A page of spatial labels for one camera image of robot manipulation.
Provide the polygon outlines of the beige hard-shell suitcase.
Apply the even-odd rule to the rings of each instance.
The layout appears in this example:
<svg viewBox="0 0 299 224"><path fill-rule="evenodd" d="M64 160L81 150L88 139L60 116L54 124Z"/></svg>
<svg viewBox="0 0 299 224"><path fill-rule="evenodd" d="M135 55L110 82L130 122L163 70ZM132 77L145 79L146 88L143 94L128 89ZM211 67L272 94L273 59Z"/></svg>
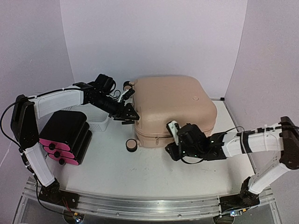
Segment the beige hard-shell suitcase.
<svg viewBox="0 0 299 224"><path fill-rule="evenodd" d="M133 106L139 115L135 122L137 142L145 148L165 147L174 139L167 124L196 124L211 135L217 118L217 108L200 82L189 76L142 77L126 81L123 89L133 89Z"/></svg>

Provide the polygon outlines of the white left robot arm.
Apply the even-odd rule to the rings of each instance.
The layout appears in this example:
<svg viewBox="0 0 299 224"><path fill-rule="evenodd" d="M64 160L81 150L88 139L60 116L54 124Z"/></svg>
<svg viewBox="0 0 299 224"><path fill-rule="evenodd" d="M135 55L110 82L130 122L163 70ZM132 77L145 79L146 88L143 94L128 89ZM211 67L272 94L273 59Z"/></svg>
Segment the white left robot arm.
<svg viewBox="0 0 299 224"><path fill-rule="evenodd" d="M37 96L26 97L19 95L13 103L11 130L16 144L25 157L25 164L31 167L31 172L46 187L44 195L53 204L63 199L63 194L56 187L51 186L56 179L51 172L41 151L37 121L62 109L91 104L109 114L114 120L123 124L139 120L139 115L131 103L127 103L134 90L127 90L114 99L111 93L116 88L113 78L99 74L89 83L79 82L70 87L42 93Z"/></svg>

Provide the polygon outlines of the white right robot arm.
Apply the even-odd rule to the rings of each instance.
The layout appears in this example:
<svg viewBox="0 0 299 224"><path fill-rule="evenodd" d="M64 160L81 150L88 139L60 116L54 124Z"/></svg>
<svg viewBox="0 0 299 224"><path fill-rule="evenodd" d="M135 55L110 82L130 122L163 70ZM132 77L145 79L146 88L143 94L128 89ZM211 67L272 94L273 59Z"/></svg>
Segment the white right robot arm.
<svg viewBox="0 0 299 224"><path fill-rule="evenodd" d="M279 123L248 131L233 133L227 130L207 137L195 124L180 127L176 121L166 125L174 142L165 147L174 161L184 157L203 161L225 160L240 154L277 151L263 169L248 177L241 191L224 202L235 201L240 207L253 204L259 194L280 176L299 168L299 128L289 117L281 117Z"/></svg>

